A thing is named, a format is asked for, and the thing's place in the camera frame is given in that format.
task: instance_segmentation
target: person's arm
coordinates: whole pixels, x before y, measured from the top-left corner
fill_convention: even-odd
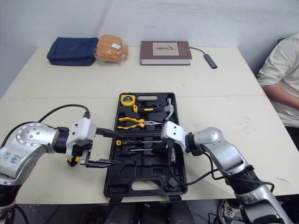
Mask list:
[[[296,110],[299,110],[299,98],[290,94],[279,82],[298,66],[299,40],[290,38],[274,48],[257,76],[258,83],[269,98]]]
[[[274,101],[299,110],[299,98],[290,94],[280,83],[264,86],[263,90]]]

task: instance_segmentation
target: hammer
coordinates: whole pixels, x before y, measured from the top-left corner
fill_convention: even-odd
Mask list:
[[[165,121],[168,121],[169,118],[173,114],[174,107],[171,104],[171,98],[167,98],[167,106],[159,106],[155,108],[139,108],[137,105],[133,105],[133,111],[135,113],[160,113],[160,112],[169,112],[168,116],[164,119]]]
[[[169,120],[169,118],[172,116],[173,114],[173,105],[171,104],[171,99],[167,98],[167,102],[168,105],[164,107],[164,111],[165,112],[169,112],[168,116],[165,118],[165,120]]]

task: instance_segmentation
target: toolbox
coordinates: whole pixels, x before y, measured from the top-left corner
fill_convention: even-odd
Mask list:
[[[153,141],[161,141],[165,118],[179,125],[174,93],[122,93],[119,96],[114,130],[123,135],[123,141],[112,140],[109,159],[121,163],[107,169],[104,187],[106,197],[120,201],[123,197],[131,196],[169,196],[172,199],[187,192],[187,186],[178,184],[171,176],[166,151],[144,150],[158,144]],[[183,154],[173,153],[173,173],[186,182]],[[157,187],[134,190],[132,185],[136,181],[151,181]]]

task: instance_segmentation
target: bread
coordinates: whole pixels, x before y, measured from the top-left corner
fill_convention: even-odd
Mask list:
[[[101,36],[94,56],[97,59],[109,62],[119,62],[128,56],[128,46],[123,45],[121,38],[112,35]]]

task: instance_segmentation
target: white wall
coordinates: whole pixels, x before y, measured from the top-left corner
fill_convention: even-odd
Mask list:
[[[0,97],[57,36],[238,46],[257,73],[278,38],[299,32],[298,9],[298,0],[0,0]]]

